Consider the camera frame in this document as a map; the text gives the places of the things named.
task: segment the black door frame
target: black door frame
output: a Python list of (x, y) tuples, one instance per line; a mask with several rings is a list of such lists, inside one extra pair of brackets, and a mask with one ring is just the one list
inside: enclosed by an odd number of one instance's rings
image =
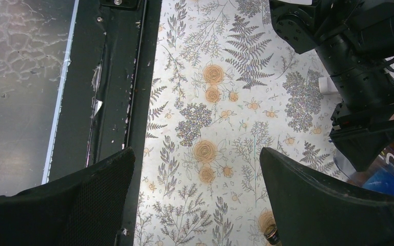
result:
[[(135, 228), (161, 14), (160, 0), (133, 10), (80, 1), (48, 180), (76, 172), (126, 146), (136, 161), (123, 227)], [(121, 245), (133, 244), (133, 233)]]

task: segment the gray surface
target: gray surface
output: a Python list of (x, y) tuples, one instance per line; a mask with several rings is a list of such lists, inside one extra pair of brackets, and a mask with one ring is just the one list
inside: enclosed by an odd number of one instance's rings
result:
[(73, 5), (0, 0), (0, 195), (41, 184)]

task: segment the black robotic arm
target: black robotic arm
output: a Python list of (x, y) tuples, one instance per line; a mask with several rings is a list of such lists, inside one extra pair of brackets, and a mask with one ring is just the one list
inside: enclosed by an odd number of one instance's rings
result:
[(269, 2), (277, 34), (299, 54), (315, 49), (336, 85), (330, 138), (365, 171), (394, 141), (394, 0)]

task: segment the floral patterned surface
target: floral patterned surface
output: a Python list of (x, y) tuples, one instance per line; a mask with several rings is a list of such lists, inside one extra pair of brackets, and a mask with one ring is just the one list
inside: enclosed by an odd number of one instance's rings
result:
[(277, 37), (267, 0), (164, 0), (134, 245), (267, 245), (262, 147), (342, 178), (324, 75)]

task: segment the black plastic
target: black plastic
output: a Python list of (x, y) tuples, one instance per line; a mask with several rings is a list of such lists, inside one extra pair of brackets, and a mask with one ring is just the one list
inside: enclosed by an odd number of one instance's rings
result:
[(394, 3), (374, 0), (360, 1), (346, 21), (345, 35), (358, 54), (384, 59), (394, 56)]
[(307, 30), (303, 21), (295, 15), (284, 16), (273, 26), (277, 34), (294, 47), (298, 54), (303, 54), (318, 46), (317, 41)]
[(330, 138), (356, 171), (364, 172), (378, 154), (394, 142), (394, 120), (332, 130)]
[(283, 246), (394, 245), (394, 197), (264, 148), (260, 163)]
[(127, 9), (127, 10), (134, 10), (138, 7), (140, 0), (100, 0), (101, 5), (120, 8), (120, 9)]
[(316, 48), (347, 107), (359, 111), (394, 104), (390, 74), (356, 68), (353, 65), (356, 56), (350, 54), (351, 49), (352, 45), (342, 35), (330, 38)]

